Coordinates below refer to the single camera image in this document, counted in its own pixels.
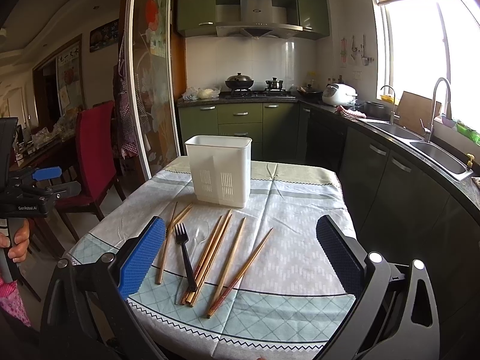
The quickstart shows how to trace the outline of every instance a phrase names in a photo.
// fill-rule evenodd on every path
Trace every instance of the kitchen sink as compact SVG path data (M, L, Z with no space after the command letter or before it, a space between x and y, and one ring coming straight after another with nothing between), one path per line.
M425 154L445 169L454 178L461 181L472 174L471 169L438 146L428 142L410 142L410 146Z
M422 140L422 137L419 137L417 134L403 128L397 126L396 124L390 124L386 122L378 122L378 121L365 121L370 126L378 128L386 132L387 134L393 135L394 137L408 139L408 140Z

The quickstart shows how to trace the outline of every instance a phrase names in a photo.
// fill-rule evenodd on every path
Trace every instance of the tablecloth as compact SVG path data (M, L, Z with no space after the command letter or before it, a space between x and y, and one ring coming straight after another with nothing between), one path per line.
M73 263L94 262L107 251L116 252L153 215L167 223L176 201L177 212L194 202L184 224L195 245L195 231L211 231L229 207L198 201L189 171L188 158L179 157L143 184L70 250ZM174 242L162 284L155 284L157 257L138 293L127 301L156 342L186 358L311 359L355 300L345 293L316 240L316 222L325 214L345 235L355 237L335 173L252 161L247 206L233 209L229 232L194 307L176 304L185 271L181 249ZM246 226L227 282L267 231L274 230L226 301L212 318L205 318L243 217ZM205 244L195 247L193 259Z

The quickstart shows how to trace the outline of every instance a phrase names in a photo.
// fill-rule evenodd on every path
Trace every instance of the range hood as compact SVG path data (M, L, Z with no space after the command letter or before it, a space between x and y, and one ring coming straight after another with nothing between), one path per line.
M272 0L240 0L240 21L216 23L217 36L288 39L303 30L300 26L279 21L275 19Z

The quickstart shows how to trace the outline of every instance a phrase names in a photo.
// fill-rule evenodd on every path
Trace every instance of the gas stove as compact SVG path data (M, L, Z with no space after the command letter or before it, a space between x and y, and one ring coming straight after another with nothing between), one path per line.
M237 99L243 97L259 97L269 99L295 99L289 91L285 89L265 89L264 91L251 91L250 89L232 90L230 95L226 95L226 99Z

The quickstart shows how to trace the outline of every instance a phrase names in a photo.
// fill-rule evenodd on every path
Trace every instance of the cabinet handle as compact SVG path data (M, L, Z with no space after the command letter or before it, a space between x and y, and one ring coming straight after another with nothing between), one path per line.
M392 158L392 162L397 165L397 167L399 167L400 169L404 170L405 172L409 172L411 171L410 168L407 168L405 165L402 165L400 162L398 162L396 159Z
M377 149L375 146L373 145L370 145L370 149L372 149L374 152L380 154L380 155L386 155L387 152L386 151L383 151L383 150L380 150L380 149Z

